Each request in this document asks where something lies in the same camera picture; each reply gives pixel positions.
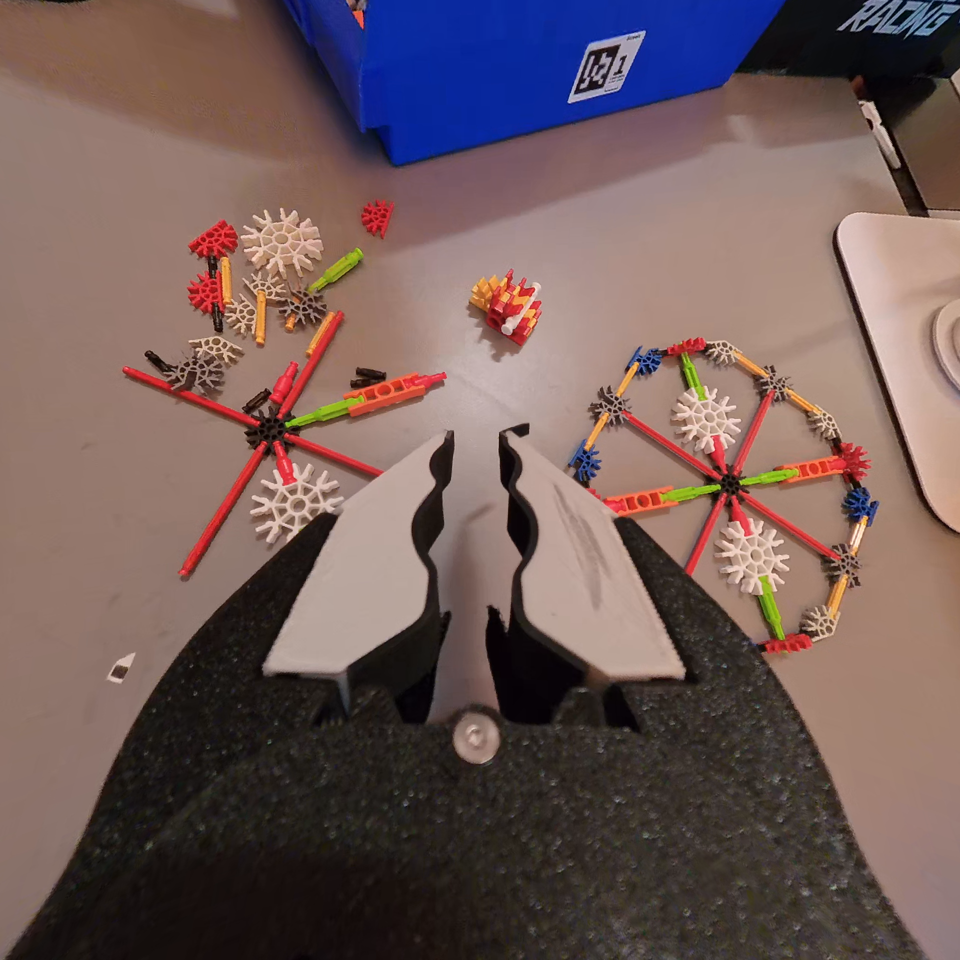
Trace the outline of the colourful toy wheel model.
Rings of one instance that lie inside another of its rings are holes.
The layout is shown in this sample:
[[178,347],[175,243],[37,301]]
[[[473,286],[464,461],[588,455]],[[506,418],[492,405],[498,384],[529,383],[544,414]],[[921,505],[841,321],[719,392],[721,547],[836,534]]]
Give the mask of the colourful toy wheel model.
[[[696,364],[698,356],[718,367],[733,367],[750,376],[758,405],[746,427],[741,424],[737,405],[703,381]],[[636,380],[651,377],[664,366],[676,367],[684,386],[670,412],[676,438],[668,438],[635,415],[627,396]],[[748,459],[762,426],[771,410],[780,404],[804,415],[811,431],[824,443],[825,451],[817,457],[750,473]],[[588,411],[593,426],[575,448],[566,469],[595,498],[598,492],[593,483],[602,466],[598,440],[608,428],[630,427],[698,474],[698,485],[657,486],[601,497],[601,502],[619,518],[628,519],[707,500],[710,509],[684,570],[693,575],[706,550],[715,548],[714,558],[722,563],[721,576],[758,602],[768,632],[757,643],[761,653],[786,655],[807,651],[835,634],[846,595],[861,584],[862,543],[876,521],[881,503],[865,485],[872,466],[867,451],[844,440],[836,419],[828,411],[801,396],[792,379],[775,366],[756,364],[728,341],[702,337],[667,347],[638,347],[631,354],[621,381],[600,389]],[[831,478],[843,484],[841,513],[847,527],[846,537],[834,545],[788,521],[755,494],[756,489]],[[828,586],[825,600],[810,606],[795,630],[786,630],[776,597],[788,571],[789,558],[783,552],[785,535],[818,556]]]

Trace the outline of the black printed cardboard box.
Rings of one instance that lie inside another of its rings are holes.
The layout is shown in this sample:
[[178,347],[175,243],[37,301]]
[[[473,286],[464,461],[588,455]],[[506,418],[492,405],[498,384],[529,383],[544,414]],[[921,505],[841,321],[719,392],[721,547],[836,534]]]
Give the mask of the black printed cardboard box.
[[799,77],[946,78],[957,1],[788,1],[738,67]]

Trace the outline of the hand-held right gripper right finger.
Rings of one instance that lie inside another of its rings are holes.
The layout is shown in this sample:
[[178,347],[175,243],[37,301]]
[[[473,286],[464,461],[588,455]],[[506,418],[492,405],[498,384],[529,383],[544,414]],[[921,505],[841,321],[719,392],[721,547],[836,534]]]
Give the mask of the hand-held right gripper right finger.
[[499,434],[520,562],[507,627],[487,629],[500,714],[526,725],[636,727],[624,685],[687,669],[612,510],[549,462],[527,425]]

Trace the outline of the white printed tag sticker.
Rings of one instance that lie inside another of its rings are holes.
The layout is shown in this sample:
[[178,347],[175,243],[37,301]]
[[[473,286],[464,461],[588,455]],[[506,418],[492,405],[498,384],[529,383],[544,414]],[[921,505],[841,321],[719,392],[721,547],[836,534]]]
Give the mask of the white printed tag sticker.
[[589,43],[567,102],[577,104],[621,90],[645,37],[646,30],[638,30]]

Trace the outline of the large white snowflake connector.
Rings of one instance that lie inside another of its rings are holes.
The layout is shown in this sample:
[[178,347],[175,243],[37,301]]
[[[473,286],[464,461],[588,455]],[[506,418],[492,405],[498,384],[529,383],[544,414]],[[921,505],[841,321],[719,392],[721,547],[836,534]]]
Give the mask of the large white snowflake connector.
[[318,227],[310,218],[301,218],[297,210],[287,213],[282,208],[276,220],[265,210],[253,220],[256,226],[244,226],[241,242],[257,270],[286,280],[292,269],[301,278],[322,259],[324,245]]

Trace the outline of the blue plastic bin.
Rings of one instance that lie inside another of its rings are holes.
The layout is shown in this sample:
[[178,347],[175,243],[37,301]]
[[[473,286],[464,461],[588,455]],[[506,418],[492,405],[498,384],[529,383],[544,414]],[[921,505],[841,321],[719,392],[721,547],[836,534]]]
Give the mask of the blue plastic bin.
[[[780,1],[286,1],[400,165],[723,86]],[[588,45],[646,31],[621,89],[568,103]]]

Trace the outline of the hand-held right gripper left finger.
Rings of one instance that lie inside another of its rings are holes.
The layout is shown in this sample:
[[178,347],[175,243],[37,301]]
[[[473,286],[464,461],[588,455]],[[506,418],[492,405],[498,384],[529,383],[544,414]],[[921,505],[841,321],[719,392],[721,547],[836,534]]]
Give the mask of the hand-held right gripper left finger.
[[346,502],[266,656],[266,678],[324,681],[345,714],[362,690],[385,690],[405,723],[426,723],[447,629],[429,551],[453,454],[453,431],[441,432]]

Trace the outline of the half-built spoke toy model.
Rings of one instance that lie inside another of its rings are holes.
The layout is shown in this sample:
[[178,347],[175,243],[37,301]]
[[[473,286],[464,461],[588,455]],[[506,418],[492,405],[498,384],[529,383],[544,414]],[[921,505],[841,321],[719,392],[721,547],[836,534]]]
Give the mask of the half-built spoke toy model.
[[296,415],[295,407],[336,333],[342,327],[344,315],[340,311],[337,313],[337,318],[326,331],[326,335],[319,342],[312,356],[306,356],[302,364],[298,361],[290,362],[270,387],[270,400],[252,414],[245,414],[242,408],[230,408],[214,399],[212,394],[203,395],[192,390],[174,391],[158,370],[157,374],[153,375],[131,366],[122,368],[123,375],[131,381],[150,387],[190,406],[210,411],[242,426],[246,443],[251,450],[246,464],[182,562],[177,573],[180,579],[188,579],[197,570],[226,519],[245,494],[247,486],[260,466],[268,458],[272,458],[274,462],[272,479],[265,481],[270,496],[256,495],[254,500],[257,506],[252,513],[255,517],[264,519],[256,531],[264,535],[270,544],[275,543],[280,536],[291,539],[319,513],[335,512],[343,501],[341,497],[330,496],[330,493],[336,492],[339,488],[338,482],[331,480],[327,473],[320,474],[318,480],[313,482],[311,480],[314,474],[313,468],[299,466],[293,462],[291,450],[310,453],[331,464],[345,467],[367,477],[378,477],[382,473],[381,469],[367,462],[359,461],[305,438],[303,431],[306,427],[343,418],[357,419],[404,402],[419,400],[447,379],[448,376],[444,371],[433,373],[412,371],[399,376],[387,376],[383,382],[349,390],[337,401],[322,405],[308,414]]

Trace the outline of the small white plug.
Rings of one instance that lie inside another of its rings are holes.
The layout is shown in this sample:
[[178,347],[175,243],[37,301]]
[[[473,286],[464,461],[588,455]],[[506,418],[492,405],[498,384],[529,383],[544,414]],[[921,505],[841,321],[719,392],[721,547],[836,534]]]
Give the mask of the small white plug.
[[902,168],[902,160],[890,131],[885,126],[877,104],[872,100],[859,99],[858,106],[876,141],[885,162],[892,171]]

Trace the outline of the white flat stand base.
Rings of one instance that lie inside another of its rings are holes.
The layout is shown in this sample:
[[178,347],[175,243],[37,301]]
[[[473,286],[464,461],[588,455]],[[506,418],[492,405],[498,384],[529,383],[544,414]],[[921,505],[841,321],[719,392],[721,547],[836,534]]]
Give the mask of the white flat stand base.
[[835,248],[918,486],[958,531],[958,218],[851,213]]

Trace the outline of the red yellow connector cluster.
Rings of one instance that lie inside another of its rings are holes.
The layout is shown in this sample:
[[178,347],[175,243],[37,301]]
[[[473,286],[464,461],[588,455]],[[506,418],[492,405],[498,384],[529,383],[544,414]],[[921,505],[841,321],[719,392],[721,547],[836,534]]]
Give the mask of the red yellow connector cluster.
[[510,342],[523,346],[542,315],[542,285],[526,277],[514,278],[510,269],[503,278],[481,277],[472,287],[469,303],[485,314],[486,324]]

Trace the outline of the green toy rod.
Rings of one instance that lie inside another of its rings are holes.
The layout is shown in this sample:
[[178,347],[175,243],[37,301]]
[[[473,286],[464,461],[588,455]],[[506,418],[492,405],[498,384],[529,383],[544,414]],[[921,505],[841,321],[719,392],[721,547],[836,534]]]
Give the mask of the green toy rod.
[[330,284],[340,281],[346,274],[354,270],[364,260],[364,252],[356,246],[344,256],[336,260],[329,266],[318,279],[312,282],[307,292],[309,294],[319,293],[326,289]]

